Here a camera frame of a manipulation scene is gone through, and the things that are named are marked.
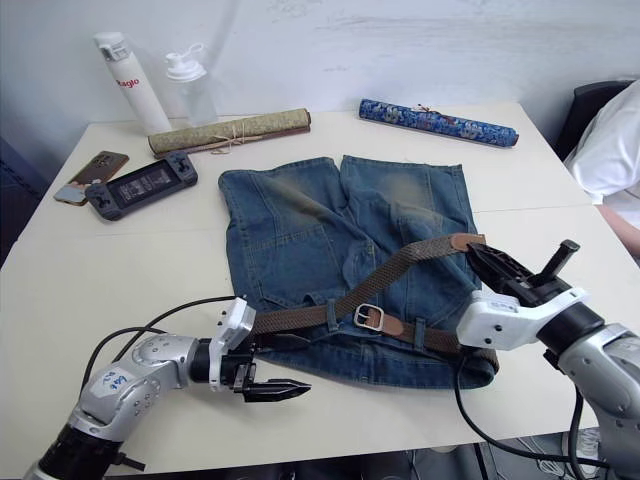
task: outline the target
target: denim shorts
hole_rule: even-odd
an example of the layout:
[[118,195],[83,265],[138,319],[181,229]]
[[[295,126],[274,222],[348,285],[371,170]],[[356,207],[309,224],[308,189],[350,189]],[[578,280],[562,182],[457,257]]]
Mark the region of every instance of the denim shorts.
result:
[[[230,214],[227,256],[236,295],[259,312],[322,305],[342,297],[404,245],[476,233],[462,167],[345,156],[314,158],[219,179]],[[307,347],[262,358],[319,375],[378,385],[451,388],[451,359],[425,349],[425,327],[455,332],[480,282],[465,256],[419,265],[368,303],[416,325],[414,344],[354,325],[352,315],[295,332]],[[495,375],[483,359],[465,388]]]

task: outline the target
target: clear plastic bottle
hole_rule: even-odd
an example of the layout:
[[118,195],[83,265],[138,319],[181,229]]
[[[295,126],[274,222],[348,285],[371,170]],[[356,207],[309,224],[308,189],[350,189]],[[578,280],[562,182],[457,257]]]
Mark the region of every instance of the clear plastic bottle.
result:
[[193,127],[209,125],[218,121],[210,77],[196,55],[204,49],[201,43],[192,45],[185,53],[169,53],[166,56],[167,77],[177,85]]
[[167,115],[124,35],[120,32],[103,32],[96,34],[93,39],[147,134],[170,131]]

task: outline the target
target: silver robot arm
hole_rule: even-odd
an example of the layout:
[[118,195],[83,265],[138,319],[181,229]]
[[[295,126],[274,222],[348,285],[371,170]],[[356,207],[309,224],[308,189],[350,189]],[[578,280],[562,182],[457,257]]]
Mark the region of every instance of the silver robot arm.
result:
[[542,341],[545,358],[593,408],[603,454],[615,475],[640,480],[640,338],[619,324],[605,325],[583,303],[587,293],[556,276],[577,249],[565,240],[534,275],[504,252],[471,246],[467,258],[474,271],[499,293],[472,293],[458,339],[497,350]]
[[310,386],[294,380],[254,383],[252,352],[233,353],[249,335],[255,311],[235,299],[211,339],[171,334],[149,337],[93,375],[57,440],[25,480],[98,480],[111,464],[134,464],[121,445],[167,392],[190,382],[213,391],[231,388],[245,401],[279,401]]

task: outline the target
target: white wall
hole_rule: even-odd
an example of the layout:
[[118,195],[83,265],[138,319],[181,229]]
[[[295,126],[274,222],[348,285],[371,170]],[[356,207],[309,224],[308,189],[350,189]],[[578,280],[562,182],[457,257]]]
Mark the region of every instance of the white wall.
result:
[[516,100],[553,140],[573,87],[640,75],[639,19],[637,0],[0,0],[1,133],[51,178],[88,122],[132,119],[91,40],[119,30],[170,116],[163,56],[203,42],[221,113]]

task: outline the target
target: table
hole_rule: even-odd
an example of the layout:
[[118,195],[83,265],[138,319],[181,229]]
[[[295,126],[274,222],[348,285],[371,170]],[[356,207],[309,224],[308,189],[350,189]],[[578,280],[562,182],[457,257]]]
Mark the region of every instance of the table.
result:
[[[492,246],[540,269],[560,241],[582,249],[562,277],[592,293],[610,322],[640,331],[640,270],[517,104],[447,107],[451,115],[509,125],[512,149],[358,120],[354,112],[312,114],[312,132],[199,153],[198,186],[116,223],[91,207],[52,195],[99,150],[127,153],[122,173],[152,160],[135,124],[93,124],[62,168],[0,272],[0,477],[21,476],[54,440],[73,404],[86,359],[118,328],[146,323],[187,301],[231,293],[228,221],[221,172],[264,169],[341,154],[390,161],[462,163],[478,230]],[[211,336],[223,305],[181,312],[171,332]],[[115,354],[105,349],[98,365]],[[541,345],[499,354],[487,388],[465,392],[477,423],[496,438],[566,430],[573,386],[542,360]],[[468,443],[478,437],[450,391],[347,384],[258,362],[258,380],[290,377],[313,385],[299,398],[245,404],[206,385],[171,392],[123,450],[147,472],[208,469]],[[583,425],[595,424],[587,409]],[[111,473],[130,473],[113,468]]]

